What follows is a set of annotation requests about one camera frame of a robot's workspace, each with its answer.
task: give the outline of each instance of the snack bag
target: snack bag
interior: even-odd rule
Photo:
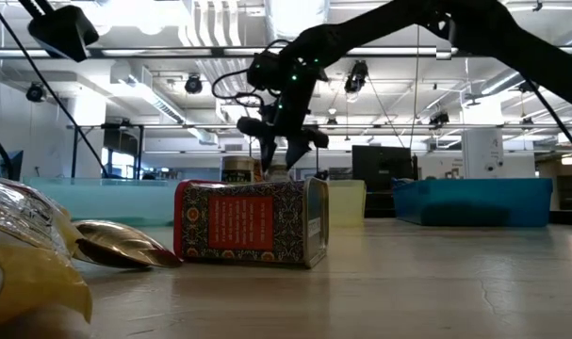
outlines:
[[[70,262],[79,235],[65,220],[40,193],[0,180],[0,324],[49,304],[90,321],[90,290]]]

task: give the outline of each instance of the ceiling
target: ceiling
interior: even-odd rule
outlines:
[[[0,6],[4,7],[5,1],[0,1]],[[9,6],[4,7],[4,13],[10,24],[16,29],[20,39],[26,46],[37,48],[27,34],[25,28],[29,22],[29,17],[25,11],[16,4],[16,1],[8,1]],[[227,9],[226,1],[221,2],[224,9]],[[329,23],[341,23],[355,17],[370,8],[375,8],[384,1],[361,1],[361,0],[332,0],[331,9],[328,15]],[[572,1],[544,0],[546,5],[572,7]],[[85,9],[94,7],[91,1],[73,1]],[[534,6],[534,1],[509,1],[507,6],[514,10],[526,6]],[[115,26],[105,34],[98,42],[99,46],[112,48],[147,48],[152,46],[177,47],[183,46],[178,38],[178,27],[180,17],[178,13],[183,10],[180,1],[156,1],[155,9],[146,14],[146,17],[159,16],[159,21],[167,26],[156,35],[146,35],[138,28],[132,26]],[[262,0],[240,0],[238,6],[238,35],[241,43],[246,46],[264,46],[268,43],[265,16],[260,15],[263,11]],[[196,33],[199,35],[201,9],[196,0],[195,9]],[[538,12],[530,10],[514,11],[513,16],[521,27],[532,34],[547,40],[551,43],[562,45],[572,37],[572,10],[544,9]],[[214,3],[209,3],[208,27],[210,38],[215,45],[218,45],[214,31]],[[419,41],[420,46],[443,45],[443,41],[432,35],[424,28],[410,26],[388,37],[372,42],[372,46],[416,46]],[[3,36],[0,25],[0,47],[13,48],[15,44],[9,36]],[[111,68],[111,60],[89,60],[81,64],[74,64],[70,61],[40,60],[38,64],[47,73],[52,74],[55,70],[64,70],[79,73],[80,75],[92,78],[97,73],[106,73]],[[222,123],[221,118],[216,114],[216,100],[211,95],[209,84],[204,82],[204,90],[200,94],[187,94],[184,91],[185,80],[190,73],[201,73],[203,79],[212,78],[210,74],[205,74],[200,69],[200,60],[195,59],[142,59],[128,60],[133,70],[144,66],[154,76],[154,89],[168,97],[175,105],[180,107],[187,114],[189,121],[196,123]],[[369,69],[371,83],[367,83],[356,102],[348,103],[344,93],[343,79],[350,71],[353,58],[343,58],[326,70],[330,82],[319,83],[316,87],[315,95],[312,99],[310,109],[312,115],[307,119],[318,123],[325,123],[329,113],[329,108],[335,108],[335,116],[339,123],[372,123],[382,118],[380,122],[385,122],[388,118],[394,123],[410,123],[414,112],[421,118],[427,119],[435,112],[434,109],[425,108],[436,99],[447,93],[448,89],[463,89],[467,83],[476,84],[479,89],[485,81],[507,71],[507,67],[493,58],[472,57],[469,59],[454,58],[452,60],[436,60],[432,57],[416,59],[414,57],[388,57],[388,58],[368,58],[366,60]],[[204,61],[212,65],[214,61]],[[241,65],[246,65],[250,60],[242,60]],[[3,64],[3,70],[13,73],[27,72],[27,65],[21,60],[7,60]],[[13,80],[19,81],[20,75],[11,76]],[[112,92],[113,88],[108,84],[106,92]],[[533,100],[531,95],[525,95],[525,104],[520,103],[519,92],[503,93],[505,96],[502,102],[502,113],[504,120],[517,121],[523,109],[525,113],[543,109],[538,100]],[[556,107],[562,105],[564,101],[548,91],[544,95],[550,103]],[[136,95],[128,93],[114,92],[108,96],[112,97],[107,109],[108,116],[125,116],[132,121],[142,121],[145,123],[163,122],[164,118],[151,105],[142,101]],[[451,122],[459,119],[461,105],[459,100],[451,101],[447,107]],[[564,112],[564,119],[572,119],[572,109]],[[552,123],[548,117],[541,118],[539,123]]]

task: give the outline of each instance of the camera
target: camera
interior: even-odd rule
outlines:
[[[189,94],[198,94],[202,91],[202,81],[199,74],[190,74],[185,83],[185,91]]]
[[[25,98],[32,103],[42,103],[47,100],[47,91],[40,83],[32,83],[25,93]]]

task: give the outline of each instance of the yellow container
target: yellow container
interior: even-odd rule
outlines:
[[[363,227],[366,186],[363,180],[328,182],[330,228]]]

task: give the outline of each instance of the desk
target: desk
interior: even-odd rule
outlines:
[[[145,230],[162,242],[171,230]],[[572,227],[331,230],[312,270],[82,266],[89,326],[47,309],[0,338],[572,338]]]

